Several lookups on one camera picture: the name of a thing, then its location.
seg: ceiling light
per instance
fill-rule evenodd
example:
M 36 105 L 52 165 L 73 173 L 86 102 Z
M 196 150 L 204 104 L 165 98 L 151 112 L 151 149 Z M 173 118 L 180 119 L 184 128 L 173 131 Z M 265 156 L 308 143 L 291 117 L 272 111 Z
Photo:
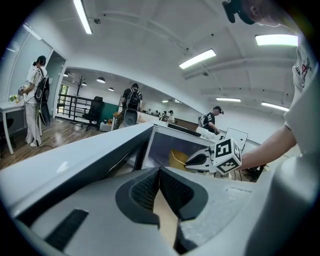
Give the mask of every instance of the ceiling light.
M 216 56 L 214 50 L 210 49 L 210 50 L 207 50 L 204 53 L 201 53 L 201 54 L 199 54 L 199 55 L 187 60 L 186 62 L 184 62 L 181 65 L 179 65 L 179 67 L 184 70 L 187 67 L 192 66 L 193 64 L 196 64 L 198 62 L 202 62 L 202 61 L 204 61 L 206 59 L 209 59 L 211 57 L 214 57 L 214 56 Z
M 97 81 L 98 81 L 99 83 L 103 83 L 103 84 L 106 83 L 106 80 L 105 80 L 102 76 L 100 76 L 100 77 L 97 79 Z
M 31 29 L 31 27 L 29 27 L 28 25 L 26 25 L 26 24 L 23 24 L 22 25 L 23 27 L 24 27 L 24 29 L 26 30 L 26 31 L 28 31 L 31 35 L 33 35 L 36 39 L 38 39 L 38 40 L 41 40 L 42 38 L 36 33 L 36 32 L 34 32 L 32 29 Z
M 88 18 L 87 18 L 86 11 L 85 11 L 84 5 L 82 3 L 82 0 L 73 0 L 73 3 L 76 8 L 76 11 L 78 12 L 79 18 L 82 22 L 82 25 L 84 27 L 85 32 L 87 34 L 92 34 L 92 30 L 89 25 Z
M 266 46 L 266 45 L 298 46 L 298 36 L 292 35 L 292 34 L 256 35 L 255 40 L 258 46 Z
M 266 103 L 266 102 L 262 102 L 261 105 L 262 106 L 266 106 L 266 107 L 275 108 L 275 109 L 282 110 L 282 111 L 288 111 L 289 110 L 289 108 L 287 108 L 287 107 L 278 106 L 278 105 L 274 105 L 274 104 L 270 104 L 270 103 Z
M 5 48 L 5 49 L 8 50 L 8 51 L 10 51 L 10 52 L 13 52 L 13 53 L 16 52 L 15 50 L 12 50 L 12 49 L 10 49 L 10 48 Z
M 239 98 L 216 98 L 216 100 L 221 102 L 241 102 Z

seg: white shirt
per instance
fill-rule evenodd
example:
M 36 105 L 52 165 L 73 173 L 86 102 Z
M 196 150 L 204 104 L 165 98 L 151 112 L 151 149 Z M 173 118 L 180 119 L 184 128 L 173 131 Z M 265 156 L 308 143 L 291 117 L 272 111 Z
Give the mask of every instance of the white shirt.
M 175 122 L 175 117 L 174 117 L 174 115 L 172 114 L 172 115 L 170 115 L 169 117 L 168 117 L 168 120 L 167 120 L 168 122 L 171 122 L 171 123 L 174 123 Z
M 295 65 L 292 67 L 294 97 L 291 106 L 297 102 L 306 88 L 313 83 L 319 83 L 319 81 L 315 79 L 316 75 L 319 73 L 319 64 L 317 63 L 317 59 L 313 55 L 312 50 L 303 36 L 299 36 L 296 57 L 297 60 Z M 285 122 L 284 125 L 290 128 L 287 122 Z
M 42 67 L 40 67 L 40 69 L 42 69 L 43 75 L 44 75 L 44 77 L 46 77 L 48 72 L 47 72 L 47 70 L 45 69 L 45 67 L 42 66 Z M 36 69 L 32 72 L 32 74 L 31 74 L 31 76 L 30 76 L 30 78 L 29 78 L 29 80 L 28 80 L 29 83 L 34 84 L 33 90 L 31 90 L 31 91 L 28 93 L 27 97 L 26 97 L 26 100 L 27 100 L 27 102 L 28 102 L 29 104 L 36 104 L 36 103 L 37 103 L 37 101 L 36 101 L 36 99 L 35 99 L 35 93 L 36 93 L 36 89 L 37 89 L 37 87 L 38 87 L 38 84 L 40 83 L 40 81 L 41 81 L 42 79 L 43 79 L 43 76 L 42 76 L 42 74 L 41 74 L 41 71 L 39 70 L 39 68 L 36 68 Z

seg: black backpack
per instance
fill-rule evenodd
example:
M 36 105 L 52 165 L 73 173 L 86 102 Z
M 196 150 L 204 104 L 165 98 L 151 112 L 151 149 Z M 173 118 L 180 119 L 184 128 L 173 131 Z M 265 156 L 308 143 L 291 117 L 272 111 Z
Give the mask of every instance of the black backpack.
M 44 72 L 42 71 L 42 68 L 39 68 L 42 79 L 39 82 L 38 86 L 36 87 L 35 93 L 34 93 L 34 98 L 37 102 L 40 103 L 47 103 L 48 98 L 49 98 L 49 77 L 48 74 L 46 77 L 44 76 Z
M 131 93 L 126 99 L 127 109 L 138 110 L 141 99 L 141 92 L 136 88 L 130 88 Z

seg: window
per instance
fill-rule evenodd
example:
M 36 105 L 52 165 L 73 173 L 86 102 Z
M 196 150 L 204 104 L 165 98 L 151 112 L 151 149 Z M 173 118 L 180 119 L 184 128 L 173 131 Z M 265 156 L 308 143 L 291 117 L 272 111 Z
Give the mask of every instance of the window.
M 65 104 L 66 104 L 66 96 L 68 94 L 69 87 L 66 85 L 61 84 L 60 90 L 59 90 L 59 100 L 57 104 L 56 112 L 58 114 L 64 114 L 65 113 Z

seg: green partition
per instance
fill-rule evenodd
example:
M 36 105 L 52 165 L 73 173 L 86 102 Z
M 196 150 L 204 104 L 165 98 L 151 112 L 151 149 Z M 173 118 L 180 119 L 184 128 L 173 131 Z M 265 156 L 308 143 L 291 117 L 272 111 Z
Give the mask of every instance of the green partition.
M 101 122 L 103 122 L 105 119 L 108 121 L 109 118 L 113 118 L 113 113 L 117 112 L 119 107 L 114 104 L 110 103 L 104 103 L 103 109 L 100 114 L 100 118 L 98 120 L 98 124 L 100 125 Z

